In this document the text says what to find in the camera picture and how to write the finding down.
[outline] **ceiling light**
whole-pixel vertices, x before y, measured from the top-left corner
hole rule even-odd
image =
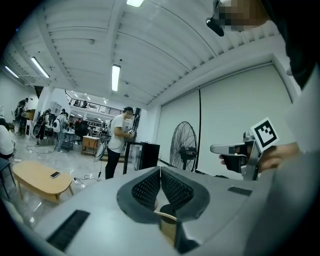
[[[121,67],[118,65],[112,66],[112,91],[118,91],[118,82],[119,82],[119,75],[120,75]]]
[[[6,70],[8,70],[12,75],[14,75],[16,78],[19,78],[19,76],[17,76],[10,68],[8,68],[7,66],[4,66]]]
[[[126,4],[129,6],[140,7],[144,0],[126,0]]]
[[[43,67],[40,65],[40,63],[37,61],[37,59],[35,57],[32,57],[31,60],[46,78],[50,77],[48,75],[48,73],[43,69]]]

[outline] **glossy tiled floor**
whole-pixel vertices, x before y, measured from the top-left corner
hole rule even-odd
[[[76,177],[83,179],[85,175],[89,175],[91,179],[81,180],[83,184],[80,182],[78,184],[72,182],[71,187],[75,194],[85,189],[86,186],[94,186],[94,184],[97,183],[95,179],[98,178],[100,170],[102,172],[99,179],[105,179],[105,166],[107,162],[94,162],[94,158],[92,156],[81,155],[81,146],[74,145],[73,151],[65,151],[63,153],[53,152],[53,145],[27,147],[34,146],[35,144],[35,140],[18,136],[16,138],[16,150],[13,159],[22,161],[39,161],[48,167],[58,170],[59,172],[70,173],[73,178]],[[17,163],[13,159],[11,161],[11,166],[14,166]],[[123,175],[123,167],[123,163],[118,163],[114,174],[115,177]],[[134,172],[134,170],[128,168],[127,172]],[[34,227],[47,213],[57,206],[56,203],[47,201],[37,194],[29,192],[23,187],[23,185],[21,186],[23,200],[21,200],[19,198],[17,188],[14,186],[7,169],[4,170],[3,176],[10,199],[7,199],[2,187],[0,188],[0,195],[3,199],[8,200],[15,206],[27,225]],[[71,193],[67,190],[61,194],[60,198],[61,201],[64,202],[71,196]],[[168,203],[166,196],[162,191],[159,192],[157,198],[157,210]]]

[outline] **chair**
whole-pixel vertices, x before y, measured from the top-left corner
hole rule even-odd
[[[75,141],[82,143],[83,137],[88,134],[88,127],[88,121],[82,121],[74,125],[74,134],[80,137]]]
[[[10,175],[11,175],[11,178],[12,178],[12,181],[13,181],[13,184],[16,185],[15,183],[15,180],[14,180],[14,177],[12,176],[12,172],[11,172],[11,167],[10,167],[10,162],[8,160],[5,160],[3,158],[0,158],[0,178],[1,178],[1,182],[2,182],[2,185],[3,185],[3,188],[4,188],[4,191],[6,193],[6,196],[8,197],[8,199],[10,199],[9,195],[8,195],[8,192],[7,192],[7,189],[6,189],[6,186],[5,186],[5,179],[4,179],[4,176],[2,175],[2,172],[3,170],[8,167],[9,168],[9,171],[10,171]]]

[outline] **wooden table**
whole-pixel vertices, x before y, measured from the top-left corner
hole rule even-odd
[[[95,149],[96,150],[98,148],[98,140],[99,140],[98,137],[83,136],[81,155],[84,153],[86,155],[94,156],[95,155],[94,152],[86,150],[86,148],[90,148],[90,149]]]
[[[56,178],[51,178],[50,175],[57,172],[57,170],[36,161],[17,163],[12,170],[13,176],[18,183],[18,191],[22,200],[23,195],[20,184],[39,196],[55,203],[61,203],[60,194],[68,188],[71,194],[74,194],[70,186],[72,177],[68,173],[61,172]]]

